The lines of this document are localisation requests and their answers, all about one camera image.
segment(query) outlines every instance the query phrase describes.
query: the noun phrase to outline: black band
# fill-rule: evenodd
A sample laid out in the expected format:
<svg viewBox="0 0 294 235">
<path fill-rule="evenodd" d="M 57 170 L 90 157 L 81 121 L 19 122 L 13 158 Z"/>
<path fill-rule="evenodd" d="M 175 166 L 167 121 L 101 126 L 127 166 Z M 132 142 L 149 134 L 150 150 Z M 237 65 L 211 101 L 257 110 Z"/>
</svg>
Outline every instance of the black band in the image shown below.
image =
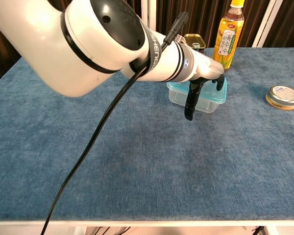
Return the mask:
<svg viewBox="0 0 294 235">
<path fill-rule="evenodd" d="M 91 59 L 89 59 L 78 48 L 78 46 L 75 44 L 75 42 L 73 41 L 72 37 L 70 36 L 70 33 L 68 31 L 68 28 L 67 28 L 67 25 L 65 24 L 64 14 L 65 13 L 62 12 L 62 14 L 61 14 L 61 22 L 60 22 L 62 33 L 63 33 L 63 36 L 64 36 L 65 40 L 69 44 L 70 48 L 75 53 L 75 55 L 77 55 L 86 65 L 88 65 L 89 67 L 93 68 L 94 70 L 97 70 L 97 71 L 102 72 L 102 73 L 115 73 L 115 72 L 117 72 L 118 70 L 108 70 L 108 69 L 105 69 L 105 68 L 101 67 L 100 65 L 96 64 Z"/>
<path fill-rule="evenodd" d="M 182 48 L 180 47 L 180 45 L 179 45 L 178 43 L 176 43 L 175 41 L 174 41 L 174 43 L 176 44 L 177 51 L 178 51 L 178 63 L 177 63 L 176 69 L 175 69 L 174 73 L 172 73 L 171 77 L 169 77 L 168 79 L 166 79 L 166 80 L 164 80 L 164 81 L 162 81 L 162 82 L 169 82 L 169 81 L 175 79 L 175 78 L 179 75 L 179 73 L 181 72 L 181 70 L 182 70 L 182 68 L 183 68 L 183 63 L 181 63 L 181 65 L 180 65 L 180 62 L 181 62 L 181 53 L 180 53 L 180 50 L 181 50 L 181 52 L 182 52 L 182 61 L 184 61 L 184 52 L 183 52 Z"/>
</svg>

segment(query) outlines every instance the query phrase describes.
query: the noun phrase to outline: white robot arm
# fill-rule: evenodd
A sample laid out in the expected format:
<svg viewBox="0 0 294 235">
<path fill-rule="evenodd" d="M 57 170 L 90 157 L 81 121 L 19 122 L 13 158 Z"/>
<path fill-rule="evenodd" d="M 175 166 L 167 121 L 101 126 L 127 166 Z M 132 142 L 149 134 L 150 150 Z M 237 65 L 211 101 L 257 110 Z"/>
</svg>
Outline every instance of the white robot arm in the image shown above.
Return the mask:
<svg viewBox="0 0 294 235">
<path fill-rule="evenodd" d="M 123 0 L 73 0 L 64 12 L 47 0 L 0 0 L 0 30 L 56 92 L 77 97 L 148 59 L 150 33 Z M 164 35 L 152 32 L 162 43 Z M 223 66 L 177 42 L 138 81 L 217 79 Z"/>
</svg>

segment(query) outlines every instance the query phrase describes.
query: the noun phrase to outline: table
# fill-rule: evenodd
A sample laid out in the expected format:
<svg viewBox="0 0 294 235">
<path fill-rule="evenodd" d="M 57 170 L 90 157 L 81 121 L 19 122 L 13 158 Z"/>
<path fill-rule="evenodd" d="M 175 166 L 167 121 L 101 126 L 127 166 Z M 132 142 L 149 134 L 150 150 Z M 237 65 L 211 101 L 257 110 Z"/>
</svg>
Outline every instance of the table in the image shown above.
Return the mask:
<svg viewBox="0 0 294 235">
<path fill-rule="evenodd" d="M 124 226 L 294 223 L 294 110 L 265 100 L 272 85 L 294 87 L 294 48 L 238 48 L 226 78 L 227 101 L 212 114 L 196 112 L 193 121 L 169 101 L 165 83 L 134 84 L 52 220 Z M 45 220 L 125 82 L 117 73 L 89 94 L 68 98 L 47 87 L 23 59 L 5 74 L 0 222 Z"/>
</svg>

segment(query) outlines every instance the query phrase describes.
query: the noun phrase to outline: clear plastic container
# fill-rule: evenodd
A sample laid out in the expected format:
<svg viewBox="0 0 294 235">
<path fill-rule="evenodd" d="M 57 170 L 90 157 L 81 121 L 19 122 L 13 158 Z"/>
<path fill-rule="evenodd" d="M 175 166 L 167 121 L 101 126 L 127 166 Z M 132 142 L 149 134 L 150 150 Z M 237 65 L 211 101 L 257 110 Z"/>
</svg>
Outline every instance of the clear plastic container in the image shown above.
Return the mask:
<svg viewBox="0 0 294 235">
<path fill-rule="evenodd" d="M 167 82 L 169 89 L 169 100 L 172 103 L 185 106 L 190 82 Z M 196 110 L 204 113 L 212 113 L 216 108 L 226 100 L 227 81 L 221 91 L 217 91 L 217 84 L 211 81 L 206 82 L 200 92 Z"/>
</svg>

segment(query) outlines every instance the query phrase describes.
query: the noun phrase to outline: blue container lid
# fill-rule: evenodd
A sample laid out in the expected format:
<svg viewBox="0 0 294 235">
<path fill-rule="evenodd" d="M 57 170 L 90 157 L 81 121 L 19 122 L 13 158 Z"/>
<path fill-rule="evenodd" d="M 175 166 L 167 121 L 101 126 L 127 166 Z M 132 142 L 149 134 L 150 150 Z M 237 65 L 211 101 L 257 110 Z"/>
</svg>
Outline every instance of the blue container lid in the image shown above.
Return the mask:
<svg viewBox="0 0 294 235">
<path fill-rule="evenodd" d="M 167 82 L 167 87 L 174 91 L 187 95 L 189 90 L 190 82 Z M 199 97 L 216 104 L 223 104 L 226 100 L 227 92 L 227 81 L 224 79 L 224 84 L 221 91 L 217 91 L 217 83 L 211 81 L 205 82 L 201 88 Z"/>
</svg>

